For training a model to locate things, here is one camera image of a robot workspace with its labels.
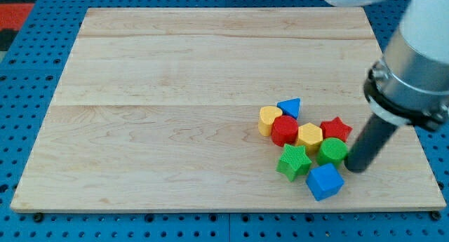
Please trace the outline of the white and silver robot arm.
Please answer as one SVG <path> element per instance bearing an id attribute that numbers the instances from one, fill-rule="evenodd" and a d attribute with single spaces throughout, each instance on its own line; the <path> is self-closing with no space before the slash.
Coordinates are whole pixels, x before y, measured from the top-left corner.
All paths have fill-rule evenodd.
<path id="1" fill-rule="evenodd" d="M 325 0 L 367 6 L 384 0 Z M 411 0 L 364 92 L 373 113 L 394 125 L 429 131 L 448 120 L 448 0 Z"/>

